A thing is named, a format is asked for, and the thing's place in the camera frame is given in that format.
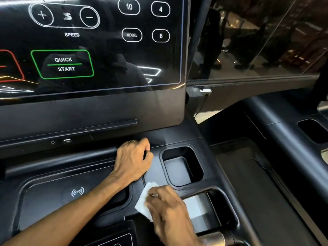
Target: hand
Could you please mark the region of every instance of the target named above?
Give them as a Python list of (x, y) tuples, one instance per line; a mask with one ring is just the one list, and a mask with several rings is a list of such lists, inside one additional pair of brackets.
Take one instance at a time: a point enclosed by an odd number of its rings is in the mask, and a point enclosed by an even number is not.
[(127, 186), (145, 174), (152, 164), (153, 157), (147, 138), (143, 138), (140, 142), (125, 142), (117, 149), (114, 170), (110, 176), (118, 177), (123, 185)]
[(201, 246), (186, 204), (171, 186), (153, 187), (145, 205), (152, 215), (155, 233), (166, 246)]

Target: black screen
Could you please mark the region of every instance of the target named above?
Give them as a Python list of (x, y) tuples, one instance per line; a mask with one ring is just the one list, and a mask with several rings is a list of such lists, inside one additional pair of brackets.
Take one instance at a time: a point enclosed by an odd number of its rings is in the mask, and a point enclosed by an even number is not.
[(184, 6), (185, 0), (0, 0), (0, 99), (178, 86)]

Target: cup holder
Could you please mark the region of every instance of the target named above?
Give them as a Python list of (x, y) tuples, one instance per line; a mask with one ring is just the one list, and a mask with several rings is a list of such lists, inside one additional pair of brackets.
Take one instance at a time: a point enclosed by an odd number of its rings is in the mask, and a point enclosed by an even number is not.
[(162, 159), (170, 182), (175, 186), (200, 181), (204, 176), (195, 152), (190, 147), (167, 149)]

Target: power cord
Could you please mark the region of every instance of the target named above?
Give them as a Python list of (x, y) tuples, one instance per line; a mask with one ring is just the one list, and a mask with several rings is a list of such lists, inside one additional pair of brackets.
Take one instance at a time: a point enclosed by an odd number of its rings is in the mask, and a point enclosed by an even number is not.
[(199, 111), (196, 113), (196, 115), (194, 116), (194, 118), (195, 118), (195, 117), (198, 115), (198, 113), (202, 110), (202, 108), (203, 108), (203, 106), (204, 106), (204, 104), (205, 104), (205, 102), (206, 102), (207, 97), (208, 97), (208, 95), (205, 96), (205, 100), (204, 100), (204, 102), (203, 102), (203, 105), (202, 105), (202, 107), (200, 107)]

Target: plus sign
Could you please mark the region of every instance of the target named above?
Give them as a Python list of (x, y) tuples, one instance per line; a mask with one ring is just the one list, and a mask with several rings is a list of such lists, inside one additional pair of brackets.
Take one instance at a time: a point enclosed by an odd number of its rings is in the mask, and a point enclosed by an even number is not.
[(45, 15), (44, 13), (42, 13), (42, 10), (40, 11), (40, 14), (38, 14), (38, 15), (41, 15), (42, 18), (43, 18), (43, 20), (44, 20), (44, 17), (47, 16), (47, 15)]

